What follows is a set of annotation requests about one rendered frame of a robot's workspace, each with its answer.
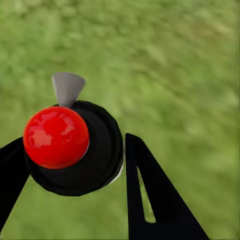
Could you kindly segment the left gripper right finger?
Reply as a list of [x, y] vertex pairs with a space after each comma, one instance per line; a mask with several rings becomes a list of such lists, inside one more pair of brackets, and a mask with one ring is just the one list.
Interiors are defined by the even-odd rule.
[[[129, 240], [210, 240], [145, 142], [125, 135]], [[156, 223], [145, 220], [138, 170]]]

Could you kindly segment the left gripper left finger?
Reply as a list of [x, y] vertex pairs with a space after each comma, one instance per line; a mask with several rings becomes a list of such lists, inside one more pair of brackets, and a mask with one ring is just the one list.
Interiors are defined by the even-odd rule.
[[23, 137], [0, 148], [0, 233], [30, 176], [24, 148]]

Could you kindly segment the pesticide atomizer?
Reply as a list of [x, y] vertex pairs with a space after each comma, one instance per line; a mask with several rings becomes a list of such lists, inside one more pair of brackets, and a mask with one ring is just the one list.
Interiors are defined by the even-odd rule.
[[125, 144], [118, 122], [89, 101], [76, 101], [85, 79], [55, 72], [57, 106], [37, 112], [23, 133], [26, 167], [45, 190], [79, 197], [113, 183], [124, 168]]

